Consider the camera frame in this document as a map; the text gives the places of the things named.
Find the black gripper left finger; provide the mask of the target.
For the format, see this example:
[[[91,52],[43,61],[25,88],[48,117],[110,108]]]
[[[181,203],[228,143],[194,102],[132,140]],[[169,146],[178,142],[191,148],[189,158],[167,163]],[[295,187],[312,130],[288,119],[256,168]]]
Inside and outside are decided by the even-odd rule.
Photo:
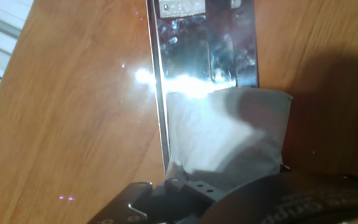
[[[116,195],[89,224],[197,223],[226,196],[203,181],[172,178],[157,184],[136,182]]]

